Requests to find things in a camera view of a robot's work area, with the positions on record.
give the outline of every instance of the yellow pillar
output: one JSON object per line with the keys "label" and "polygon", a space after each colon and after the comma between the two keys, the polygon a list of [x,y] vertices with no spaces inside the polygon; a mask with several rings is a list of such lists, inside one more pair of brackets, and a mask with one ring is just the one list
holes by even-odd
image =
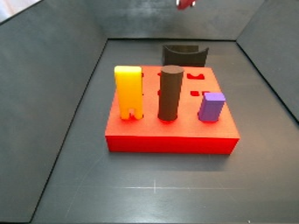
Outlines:
{"label": "yellow pillar", "polygon": [[129,118],[129,109],[134,111],[134,119],[141,119],[142,111],[142,70],[140,66],[116,66],[116,94],[120,118]]}

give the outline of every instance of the red base block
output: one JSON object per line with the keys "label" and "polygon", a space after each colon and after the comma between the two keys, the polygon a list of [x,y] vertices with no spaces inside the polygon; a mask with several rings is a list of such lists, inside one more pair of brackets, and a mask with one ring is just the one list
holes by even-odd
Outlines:
{"label": "red base block", "polygon": [[[220,92],[214,75],[208,67],[185,67],[177,119],[162,122],[157,118],[160,67],[142,66],[144,118],[121,120],[117,96],[106,121],[106,146],[110,151],[229,154],[239,141],[239,131],[227,103],[216,122],[201,122],[197,112],[201,92]],[[204,80],[188,79],[186,74],[204,75]]]}

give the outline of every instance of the purple cube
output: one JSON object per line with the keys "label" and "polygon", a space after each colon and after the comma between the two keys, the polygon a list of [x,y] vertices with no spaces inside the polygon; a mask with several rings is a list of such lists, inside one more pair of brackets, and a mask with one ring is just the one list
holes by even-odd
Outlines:
{"label": "purple cube", "polygon": [[222,93],[205,93],[200,103],[198,119],[202,122],[216,122],[225,102]]}

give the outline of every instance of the toy block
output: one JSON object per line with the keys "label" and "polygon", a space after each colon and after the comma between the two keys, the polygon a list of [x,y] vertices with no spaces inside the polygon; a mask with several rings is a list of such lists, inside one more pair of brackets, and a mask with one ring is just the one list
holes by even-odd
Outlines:
{"label": "toy block", "polygon": [[216,122],[225,102],[222,93],[205,93],[200,103],[198,119],[202,122]]}
{"label": "toy block", "polygon": [[[201,122],[197,117],[202,95],[190,91],[220,93],[216,77],[208,67],[184,67],[177,118],[165,122],[157,118],[160,66],[141,66],[144,118],[121,120],[117,91],[106,120],[106,147],[109,151],[154,153],[229,154],[239,141],[239,131],[224,102],[218,120]],[[204,80],[186,79],[186,74],[204,74]]]}
{"label": "toy block", "polygon": [[129,118],[129,109],[134,119],[142,118],[142,72],[140,66],[116,66],[116,92],[120,118]]}
{"label": "toy block", "polygon": [[204,67],[208,52],[208,47],[200,51],[197,45],[164,45],[162,65],[174,65],[180,67]]}
{"label": "toy block", "polygon": [[177,117],[177,107],[182,84],[182,68],[162,66],[160,75],[160,94],[157,117],[162,121],[172,121]]}

